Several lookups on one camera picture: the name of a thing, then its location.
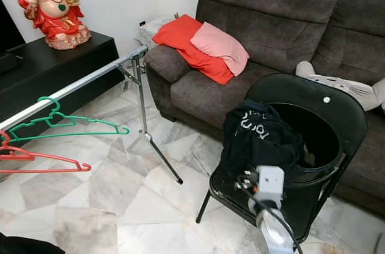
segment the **pink towel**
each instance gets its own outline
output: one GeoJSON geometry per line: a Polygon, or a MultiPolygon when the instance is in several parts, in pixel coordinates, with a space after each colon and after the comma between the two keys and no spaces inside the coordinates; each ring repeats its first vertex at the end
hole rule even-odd
{"type": "Polygon", "coordinates": [[[235,76],[245,69],[249,55],[242,44],[207,22],[194,34],[190,42],[205,54],[223,58],[235,76]]]}

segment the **backrest cushion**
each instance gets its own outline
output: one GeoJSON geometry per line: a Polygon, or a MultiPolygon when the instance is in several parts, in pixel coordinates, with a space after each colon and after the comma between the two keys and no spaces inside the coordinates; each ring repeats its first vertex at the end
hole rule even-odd
{"type": "Polygon", "coordinates": [[[252,61],[294,73],[310,60],[337,0],[199,0],[196,18],[237,39],[252,61]]]}
{"type": "Polygon", "coordinates": [[[338,0],[315,72],[373,85],[385,77],[385,0],[338,0]]]}

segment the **gray sofa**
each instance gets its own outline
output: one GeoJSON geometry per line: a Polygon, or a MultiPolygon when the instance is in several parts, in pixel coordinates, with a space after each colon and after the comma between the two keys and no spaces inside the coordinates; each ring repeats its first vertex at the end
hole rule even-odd
{"type": "MultiPolygon", "coordinates": [[[[244,72],[219,85],[174,49],[157,46],[145,57],[147,76],[164,117],[219,139],[226,113],[254,82],[294,74],[300,61],[369,85],[385,77],[385,0],[199,0],[196,18],[243,44],[250,54],[244,72]]],[[[385,215],[385,114],[376,109],[367,117],[366,141],[335,193],[385,215]]]]}

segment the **rack leg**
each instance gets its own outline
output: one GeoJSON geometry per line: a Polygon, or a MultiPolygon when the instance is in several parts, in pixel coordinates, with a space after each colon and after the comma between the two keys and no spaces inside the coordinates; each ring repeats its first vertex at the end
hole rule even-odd
{"type": "Polygon", "coordinates": [[[151,145],[151,147],[154,148],[155,152],[159,155],[160,159],[164,162],[164,164],[170,170],[171,174],[174,176],[175,181],[182,185],[183,184],[182,178],[177,174],[173,166],[163,155],[161,150],[153,141],[152,136],[148,132],[147,120],[146,120],[146,108],[144,106],[143,83],[142,83],[141,74],[140,74],[139,56],[138,55],[134,56],[131,59],[131,61],[132,61],[132,70],[134,71],[134,76],[132,76],[129,72],[127,72],[127,70],[123,68],[123,66],[119,66],[118,69],[124,75],[126,75],[129,79],[133,80],[133,82],[137,84],[137,99],[138,99],[138,105],[140,106],[139,114],[141,117],[141,130],[139,131],[139,133],[151,145]]]}

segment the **chair leg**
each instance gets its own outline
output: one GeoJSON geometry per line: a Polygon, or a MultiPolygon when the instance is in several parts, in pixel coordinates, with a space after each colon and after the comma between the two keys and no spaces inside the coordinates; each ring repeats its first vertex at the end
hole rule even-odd
{"type": "Polygon", "coordinates": [[[211,194],[210,194],[210,190],[209,190],[209,191],[207,191],[205,200],[203,201],[202,207],[199,210],[198,217],[195,220],[195,222],[197,222],[198,224],[200,223],[200,220],[202,219],[203,213],[206,209],[206,206],[207,206],[207,203],[209,202],[210,197],[211,197],[211,194]]]}

